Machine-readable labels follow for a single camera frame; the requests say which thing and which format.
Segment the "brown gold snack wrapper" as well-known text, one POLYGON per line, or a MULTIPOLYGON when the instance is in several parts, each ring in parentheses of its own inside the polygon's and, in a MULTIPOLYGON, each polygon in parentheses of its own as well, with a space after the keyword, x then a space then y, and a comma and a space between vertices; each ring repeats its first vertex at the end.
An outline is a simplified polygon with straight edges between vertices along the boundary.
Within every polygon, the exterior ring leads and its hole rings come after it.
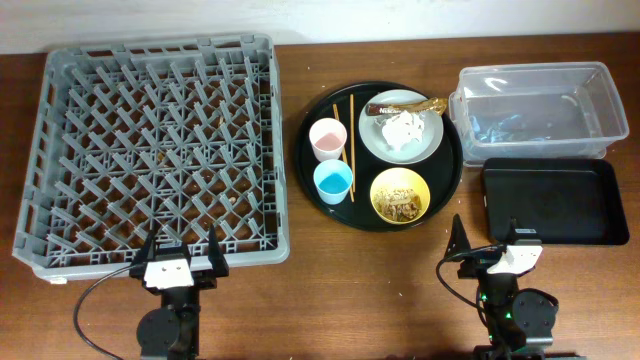
POLYGON ((402 112, 421 113, 425 111, 434 111, 442 115, 448 105, 447 99, 431 98, 417 103, 409 104, 376 104, 370 103, 365 107, 365 113, 368 116, 379 116, 387 114, 399 114, 402 112))

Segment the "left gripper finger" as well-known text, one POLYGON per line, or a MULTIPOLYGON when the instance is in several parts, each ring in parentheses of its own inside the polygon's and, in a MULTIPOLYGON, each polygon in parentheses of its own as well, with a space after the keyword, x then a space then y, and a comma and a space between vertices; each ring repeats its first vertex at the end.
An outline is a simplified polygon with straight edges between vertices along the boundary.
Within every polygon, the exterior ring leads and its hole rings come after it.
POLYGON ((220 249, 214 226, 208 232, 208 259, 216 278, 229 276, 229 265, 220 249))
POLYGON ((133 261, 131 262, 132 266, 141 266, 145 264, 149 258, 153 258, 153 252, 155 248, 155 238, 156 238, 156 230, 151 229, 145 238, 144 244, 142 248, 137 252, 133 261))

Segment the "food scraps and rice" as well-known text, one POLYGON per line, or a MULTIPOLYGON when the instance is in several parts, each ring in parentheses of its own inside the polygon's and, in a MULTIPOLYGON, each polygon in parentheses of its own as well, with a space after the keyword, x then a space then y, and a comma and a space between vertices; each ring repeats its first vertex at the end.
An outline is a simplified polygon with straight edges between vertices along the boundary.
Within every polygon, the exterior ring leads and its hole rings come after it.
POLYGON ((374 195, 374 206, 383 218, 407 222, 422 211, 419 195, 412 189, 381 189, 374 195))

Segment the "white tissue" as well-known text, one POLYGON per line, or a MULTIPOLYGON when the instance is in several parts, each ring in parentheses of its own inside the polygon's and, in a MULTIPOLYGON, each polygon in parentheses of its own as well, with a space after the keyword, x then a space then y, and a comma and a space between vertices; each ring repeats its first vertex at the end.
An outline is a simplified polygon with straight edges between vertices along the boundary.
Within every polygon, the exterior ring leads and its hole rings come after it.
POLYGON ((424 121, 418 115, 403 111, 387 119, 381 133, 391 149, 399 151, 413 140, 421 142, 424 128, 424 121))

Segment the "yellow bowl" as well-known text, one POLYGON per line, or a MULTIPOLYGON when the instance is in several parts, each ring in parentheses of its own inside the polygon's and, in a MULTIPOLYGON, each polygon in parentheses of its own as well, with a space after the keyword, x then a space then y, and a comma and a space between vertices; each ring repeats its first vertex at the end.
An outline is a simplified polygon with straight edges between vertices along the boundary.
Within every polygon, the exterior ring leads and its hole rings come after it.
POLYGON ((417 172, 403 167, 389 168, 378 174, 369 193, 377 215, 392 225, 416 222, 431 202, 427 182, 417 172))

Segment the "blue plastic cup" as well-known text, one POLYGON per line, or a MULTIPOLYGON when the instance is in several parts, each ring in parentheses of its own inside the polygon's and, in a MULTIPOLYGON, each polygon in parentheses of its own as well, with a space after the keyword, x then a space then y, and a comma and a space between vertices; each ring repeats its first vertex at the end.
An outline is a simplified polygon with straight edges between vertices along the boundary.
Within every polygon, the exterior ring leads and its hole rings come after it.
POLYGON ((321 162, 314 170, 313 182, 321 200, 328 205, 342 202, 353 184, 350 166, 342 160, 321 162))

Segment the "grey round plate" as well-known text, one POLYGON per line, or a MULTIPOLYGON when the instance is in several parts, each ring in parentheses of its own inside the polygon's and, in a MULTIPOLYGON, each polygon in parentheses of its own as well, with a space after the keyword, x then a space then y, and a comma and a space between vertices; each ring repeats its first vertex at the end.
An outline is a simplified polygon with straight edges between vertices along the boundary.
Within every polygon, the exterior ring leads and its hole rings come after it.
POLYGON ((417 137, 402 136, 394 133, 393 140, 404 140, 400 147, 394 148, 383 136, 384 123, 391 115, 368 115, 366 109, 360 112, 358 131, 365 148, 377 159, 397 165, 409 165, 421 162, 431 156, 440 145, 444 136, 442 116, 432 110, 414 114, 424 126, 417 137))

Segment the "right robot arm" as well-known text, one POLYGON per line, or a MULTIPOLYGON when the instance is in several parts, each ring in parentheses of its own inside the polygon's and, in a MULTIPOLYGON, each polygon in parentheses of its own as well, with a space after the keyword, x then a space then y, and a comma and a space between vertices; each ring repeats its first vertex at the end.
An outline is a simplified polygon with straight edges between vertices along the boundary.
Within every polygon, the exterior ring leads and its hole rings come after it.
POLYGON ((518 279, 535 269, 543 247, 534 229, 513 218, 508 240, 473 248, 462 220, 455 215, 442 260, 435 269, 443 287, 476 310, 488 332, 489 343, 473 349, 474 359, 548 359, 559 301, 534 288, 521 288, 518 279), (457 263, 457 277, 478 281, 470 300, 454 290, 441 275, 445 263, 457 263))

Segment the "pink plastic cup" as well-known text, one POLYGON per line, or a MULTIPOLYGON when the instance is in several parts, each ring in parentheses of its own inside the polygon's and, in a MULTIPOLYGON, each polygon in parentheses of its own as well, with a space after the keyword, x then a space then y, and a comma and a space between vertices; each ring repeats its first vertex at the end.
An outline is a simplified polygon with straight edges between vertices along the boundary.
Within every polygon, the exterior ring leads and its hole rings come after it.
POLYGON ((334 118, 315 121, 309 130, 309 141, 315 158, 320 161, 339 159, 347 140, 342 122, 334 118))

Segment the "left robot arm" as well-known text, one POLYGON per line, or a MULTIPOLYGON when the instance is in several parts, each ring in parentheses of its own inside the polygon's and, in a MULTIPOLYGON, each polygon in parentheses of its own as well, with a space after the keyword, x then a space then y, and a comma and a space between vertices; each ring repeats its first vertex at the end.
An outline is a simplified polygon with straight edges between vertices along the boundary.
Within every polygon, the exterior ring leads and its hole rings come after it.
POLYGON ((209 269, 190 269, 191 255, 182 242, 156 243, 153 229, 135 255, 129 276, 161 299, 159 308, 139 322, 136 337, 142 359, 194 359, 199 354, 200 293, 229 275, 214 229, 208 232, 209 269))

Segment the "wooden chopstick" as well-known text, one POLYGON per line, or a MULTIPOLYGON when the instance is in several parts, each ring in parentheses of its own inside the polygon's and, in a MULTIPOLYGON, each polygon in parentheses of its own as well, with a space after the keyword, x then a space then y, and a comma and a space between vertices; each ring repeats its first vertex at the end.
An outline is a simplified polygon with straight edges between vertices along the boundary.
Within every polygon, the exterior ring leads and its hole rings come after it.
POLYGON ((350 115, 350 167, 353 175, 352 185, 351 185, 351 193, 355 194, 355 184, 356 184, 356 169, 355 169, 355 111, 354 111, 354 95, 349 95, 349 115, 350 115))
MULTIPOLYGON (((337 121, 341 122, 341 121, 340 121, 340 117, 339 117, 338 107, 337 107, 337 105, 336 105, 335 103, 332 105, 332 108, 333 108, 333 113, 334 113, 335 119, 336 119, 337 121)), ((347 157, 347 154, 346 154, 346 150, 345 150, 345 149, 346 149, 346 147, 345 147, 345 146, 344 146, 344 147, 343 147, 343 149, 342 149, 342 161, 343 161, 345 164, 347 164, 347 165, 348 165, 348 157, 347 157)), ((353 194, 353 188, 352 188, 352 187, 350 187, 350 188, 349 188, 349 196, 350 196, 350 200, 351 200, 351 202, 353 203, 353 202, 354 202, 354 194, 353 194)))

